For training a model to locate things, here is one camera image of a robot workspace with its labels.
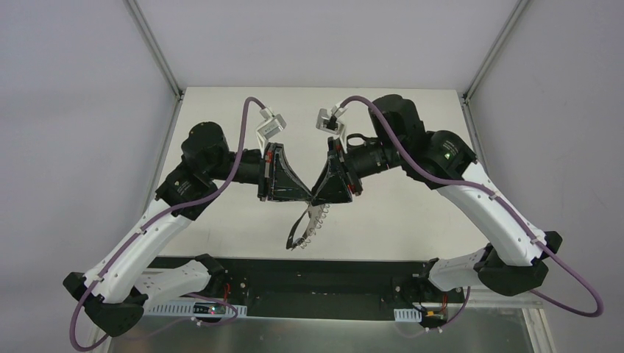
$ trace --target purple cable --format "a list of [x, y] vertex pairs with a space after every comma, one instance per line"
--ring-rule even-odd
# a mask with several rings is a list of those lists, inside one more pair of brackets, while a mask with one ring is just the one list
[[[210, 202], [216, 199], [216, 197], [221, 195], [221, 193], [223, 193], [223, 190], [225, 190], [230, 185], [230, 183], [234, 179], [234, 176], [236, 175], [238, 166], [241, 164], [241, 158], [243, 156], [242, 154], [243, 145], [245, 142], [245, 127], [247, 126], [247, 113], [249, 112], [249, 104], [251, 102], [256, 103], [258, 106], [260, 106], [261, 109], [265, 108], [265, 105], [262, 104], [262, 102], [259, 101], [255, 97], [248, 97], [247, 99], [245, 99], [245, 103], [243, 104], [243, 117], [241, 119], [241, 133], [238, 136], [238, 150], [236, 151], [236, 156], [234, 158], [234, 164], [232, 165], [232, 170], [230, 171], [230, 174], [227, 176], [227, 178], [223, 181], [223, 185], [221, 185], [221, 187], [217, 191], [215, 191], [214, 193], [202, 199], [185, 202], [182, 204], [177, 204], [175, 206], [172, 206], [164, 210], [161, 213], [158, 213], [154, 217], [150, 218], [143, 226], [141, 226], [140, 229], [142, 232], [145, 232], [147, 228], [149, 228], [149, 226], [151, 226], [154, 222], [156, 222], [158, 219], [160, 219], [164, 215], [167, 215], [181, 208], [197, 206], [198, 204], [204, 204], [206, 202]], [[98, 273], [98, 277], [102, 278], [102, 276], [104, 276], [108, 272], [108, 269], [115, 263], [115, 261], [117, 261], [117, 259], [121, 256], [121, 254], [123, 254], [124, 251], [128, 249], [130, 244], [132, 244], [132, 242], [135, 241], [139, 235], [140, 233], [137, 232], [133, 234], [132, 237], [128, 238], [128, 240], [126, 240], [124, 245], [122, 245], [119, 248], [119, 250], [117, 250], [117, 252], [110, 258], [110, 260], [108, 260], [108, 263], [104, 265], [104, 268], [102, 268], [102, 270]], [[89, 352], [97, 348], [102, 343], [104, 343], [104, 341], [108, 338], [108, 335], [104, 335], [97, 342], [95, 342], [95, 344], [93, 344], [92, 346], [88, 346], [88, 347], [80, 346], [80, 344], [78, 343], [78, 340], [76, 339], [76, 324], [78, 321], [78, 315], [80, 314], [80, 308], [83, 306], [83, 304], [87, 300], [87, 297], [89, 297], [89, 294], [93, 292], [93, 289], [96, 287], [97, 284], [98, 284], [97, 281], [93, 281], [89, 285], [85, 293], [80, 297], [80, 300], [78, 301], [78, 304], [76, 305], [76, 308], [74, 309], [74, 313], [71, 316], [71, 322], [69, 324], [69, 341], [71, 342], [71, 346], [74, 347], [74, 349], [76, 349], [78, 352]]]
[[550, 302], [551, 304], [556, 305], [557, 307], [560, 307], [561, 309], [567, 310], [577, 315], [586, 316], [588, 318], [596, 318], [603, 314], [604, 303], [598, 291], [595, 288], [593, 288], [592, 285], [590, 285], [589, 282], [587, 282], [579, 273], [577, 273], [569, 265], [564, 263], [563, 260], [561, 260], [561, 258], [559, 258], [556, 254], [554, 254], [546, 245], [544, 245], [541, 241], [538, 241], [537, 236], [533, 234], [531, 229], [527, 226], [527, 224], [525, 224], [525, 222], [522, 220], [520, 215], [518, 215], [516, 211], [514, 210], [514, 208], [509, 203], [507, 203], [502, 197], [496, 197], [496, 193], [494, 191], [488, 189], [484, 185], [477, 184], [476, 182], [468, 182], [465, 180], [441, 179], [441, 178], [438, 178], [437, 176], [433, 176], [429, 174], [427, 171], [421, 168], [418, 164], [416, 164], [416, 162], [414, 162], [414, 160], [411, 158], [409, 153], [401, 145], [401, 142], [399, 141], [397, 136], [392, 131], [392, 128], [388, 124], [388, 121], [386, 120], [386, 118], [384, 118], [382, 112], [379, 111], [379, 109], [371, 101], [369, 101], [368, 99], [362, 96], [351, 96], [345, 99], [340, 104], [340, 107], [344, 108], [347, 106], [347, 104], [349, 104], [352, 101], [359, 101], [361, 103], [364, 103], [375, 114], [375, 116], [377, 116], [377, 119], [379, 120], [381, 125], [383, 125], [383, 129], [388, 133], [390, 140], [392, 140], [394, 147], [396, 147], [398, 152], [401, 154], [401, 157], [403, 157], [403, 159], [407, 162], [407, 164], [409, 164], [410, 167], [412, 167], [418, 174], [423, 176], [425, 179], [429, 180], [430, 182], [435, 182], [437, 184], [442, 184], [442, 185], [457, 185], [457, 186], [468, 186], [471, 188], [475, 188], [475, 189], [483, 191], [488, 196], [491, 196], [492, 199], [496, 200], [509, 213], [509, 215], [511, 215], [511, 217], [520, 225], [520, 227], [522, 228], [522, 230], [525, 231], [527, 236], [531, 240], [536, 241], [537, 246], [539, 246], [539, 248], [543, 252], [545, 252], [550, 258], [552, 258], [553, 261], [555, 261], [555, 263], [561, 266], [561, 268], [563, 268], [568, 274], [572, 275], [572, 277], [574, 277], [579, 283], [581, 283], [581, 285], [583, 285], [583, 287], [585, 287], [585, 289], [587, 289], [587, 291], [589, 291], [590, 294], [592, 294], [592, 296], [594, 297], [594, 300], [596, 301], [596, 311], [592, 313], [580, 311], [573, 307], [569, 307], [565, 304], [562, 304], [561, 302], [558, 302], [555, 299], [552, 299], [549, 296], [546, 296], [537, 290], [531, 290], [533, 294], [537, 295], [539, 298], [542, 298], [547, 302]]
[[[457, 310], [457, 313], [446, 324], [440, 326], [439, 329], [441, 329], [442, 327], [448, 327], [448, 325], [454, 322], [457, 319], [457, 317], [459, 317], [459, 315], [464, 312], [464, 309], [466, 309], [466, 306], [468, 305], [468, 298], [470, 298], [470, 287], [466, 288], [466, 297], [464, 298], [464, 303], [461, 304], [461, 307], [459, 308], [459, 310]], [[428, 330], [428, 331], [422, 330], [415, 335], [406, 335], [405, 333], [401, 332], [401, 330], [398, 327], [397, 327], [397, 331], [404, 338], [416, 338], [422, 334], [431, 332], [431, 330]]]
[[[188, 296], [192, 296], [194, 298], [205, 300], [206, 302], [221, 304], [221, 305], [223, 305], [225, 307], [229, 307], [234, 312], [234, 316], [233, 317], [227, 318], [225, 320], [220, 320], [220, 321], [217, 321], [217, 322], [197, 321], [197, 322], [199, 322], [199, 324], [201, 326], [205, 326], [205, 327], [209, 327], [209, 326], [223, 326], [223, 325], [229, 324], [230, 322], [234, 321], [238, 317], [238, 309], [236, 309], [236, 307], [234, 305], [231, 305], [228, 302], [224, 302], [222, 300], [214, 299], [214, 298], [207, 298], [205, 296], [200, 296], [200, 295], [197, 295], [195, 293], [189, 293]], [[161, 327], [159, 329], [156, 329], [156, 330], [148, 333], [147, 335], [140, 336], [140, 337], [123, 337], [123, 339], [125, 339], [125, 340], [144, 340], [146, 338], [150, 338], [152, 336], [156, 336], [159, 333], [161, 333], [163, 331], [166, 331], [167, 329], [170, 329], [173, 326], [175, 326], [175, 325], [177, 325], [177, 324], [179, 324], [180, 322], [183, 322], [183, 321], [189, 321], [189, 320], [188, 320], [188, 318], [178, 318], [177, 320], [173, 320], [172, 322], [168, 323], [167, 325], [165, 325], [165, 326], [163, 326], [163, 327]]]

